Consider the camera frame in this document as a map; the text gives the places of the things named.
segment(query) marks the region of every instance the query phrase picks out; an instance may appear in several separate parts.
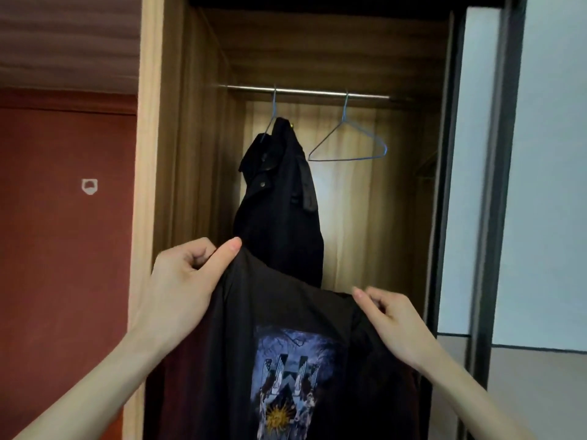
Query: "black jacket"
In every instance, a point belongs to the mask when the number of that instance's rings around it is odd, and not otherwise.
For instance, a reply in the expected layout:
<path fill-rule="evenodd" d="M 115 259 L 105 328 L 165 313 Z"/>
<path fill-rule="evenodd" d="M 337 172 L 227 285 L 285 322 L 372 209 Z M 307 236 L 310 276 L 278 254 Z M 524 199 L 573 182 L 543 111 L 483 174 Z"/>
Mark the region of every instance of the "black jacket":
<path fill-rule="evenodd" d="M 164 370 L 159 440 L 418 438 L 413 371 L 352 298 L 246 249 Z"/>
<path fill-rule="evenodd" d="M 278 117 L 272 134 L 259 134 L 239 171 L 246 194 L 234 235 L 269 267 L 319 288 L 324 241 L 310 167 L 290 122 Z"/>

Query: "yellow sun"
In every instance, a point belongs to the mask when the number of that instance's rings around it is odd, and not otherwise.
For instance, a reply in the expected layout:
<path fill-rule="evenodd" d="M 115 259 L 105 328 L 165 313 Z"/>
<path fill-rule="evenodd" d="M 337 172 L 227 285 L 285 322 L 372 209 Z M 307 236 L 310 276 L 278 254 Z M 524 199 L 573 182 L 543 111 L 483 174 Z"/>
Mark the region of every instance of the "yellow sun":
<path fill-rule="evenodd" d="M 290 423 L 290 417 L 285 407 L 272 408 L 267 410 L 267 418 L 265 419 L 265 426 L 268 431 L 284 431 Z"/>

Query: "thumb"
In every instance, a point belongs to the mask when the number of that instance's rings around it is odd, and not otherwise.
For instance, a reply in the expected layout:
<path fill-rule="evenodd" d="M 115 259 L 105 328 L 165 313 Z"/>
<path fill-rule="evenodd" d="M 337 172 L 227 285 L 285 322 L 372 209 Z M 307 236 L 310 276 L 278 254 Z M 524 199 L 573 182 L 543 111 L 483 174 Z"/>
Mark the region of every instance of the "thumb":
<path fill-rule="evenodd" d="M 371 301 L 371 297 L 359 288 L 353 288 L 353 298 L 361 310 L 365 313 L 371 324 L 379 331 L 387 323 L 387 317 L 379 310 L 377 305 Z"/>
<path fill-rule="evenodd" d="M 242 241 L 239 237 L 233 237 L 226 241 L 212 254 L 212 256 L 210 256 L 206 261 L 206 264 L 198 270 L 198 276 L 203 274 L 206 279 L 215 286 L 224 273 L 224 270 L 226 270 L 238 254 L 241 246 Z"/>

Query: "wardrobe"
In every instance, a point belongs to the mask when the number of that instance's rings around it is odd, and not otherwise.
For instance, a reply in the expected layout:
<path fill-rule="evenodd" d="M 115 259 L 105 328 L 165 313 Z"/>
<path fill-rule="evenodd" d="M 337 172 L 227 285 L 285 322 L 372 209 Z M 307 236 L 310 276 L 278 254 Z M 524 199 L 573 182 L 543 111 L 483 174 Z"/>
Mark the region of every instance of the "wardrobe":
<path fill-rule="evenodd" d="M 310 162 L 325 244 L 322 287 L 373 285 L 423 312 L 449 22 L 194 7 L 143 0 L 129 324 L 159 251 L 231 236 L 238 171 L 273 115 L 271 89 L 380 94 L 348 100 L 349 120 L 383 158 Z M 345 96 L 275 94 L 306 157 L 341 121 Z M 316 159 L 380 149 L 342 125 Z M 141 389 L 124 411 L 140 439 Z"/>

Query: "wire hanger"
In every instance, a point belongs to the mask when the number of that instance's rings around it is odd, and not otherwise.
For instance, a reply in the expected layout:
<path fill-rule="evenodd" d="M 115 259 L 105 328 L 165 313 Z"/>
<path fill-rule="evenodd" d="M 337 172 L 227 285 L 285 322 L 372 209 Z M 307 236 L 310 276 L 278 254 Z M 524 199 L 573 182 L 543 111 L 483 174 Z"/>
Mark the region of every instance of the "wire hanger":
<path fill-rule="evenodd" d="M 263 137 L 260 138 L 259 143 L 261 143 L 263 141 L 263 139 L 267 135 L 267 132 L 269 131 L 269 127 L 273 123 L 273 120 L 275 120 L 275 117 L 277 117 L 277 103 L 275 103 L 275 95 L 277 95 L 277 87 L 276 86 L 273 87 L 273 114 L 271 114 L 271 119 L 269 119 L 269 124 L 267 125 L 267 129 L 263 133 Z"/>
<path fill-rule="evenodd" d="M 358 124 L 356 124 L 354 122 L 351 122 L 350 120 L 348 120 L 346 118 L 346 104 L 347 104 L 348 101 L 349 101 L 349 93 L 347 91 L 346 97 L 345 97 L 345 106 L 342 108 L 342 119 L 341 119 L 341 121 L 339 122 L 338 125 L 336 125 L 334 127 L 334 129 L 331 132 L 329 132 L 327 134 L 327 136 L 322 140 L 322 142 L 320 142 L 312 151 L 310 151 L 310 154 L 308 154 L 308 161 L 312 161 L 312 162 L 367 161 L 367 160 L 370 160 L 370 159 L 380 159 L 380 158 L 384 157 L 387 154 L 387 145 L 385 144 L 385 142 L 380 137 L 377 137 L 372 132 L 370 132 L 368 130 L 365 130 L 362 126 L 359 126 Z M 383 148 L 383 154 L 376 155 L 376 156 L 370 156 L 370 157 L 353 157 L 351 159 L 312 159 L 312 154 L 320 147 L 320 145 L 322 145 L 344 123 L 350 125 L 351 127 L 353 127 L 356 130 L 359 130 L 363 134 L 366 134 L 369 137 L 371 137 L 375 141 L 375 144 L 376 145 L 378 145 L 378 146 L 380 146 L 380 147 Z"/>

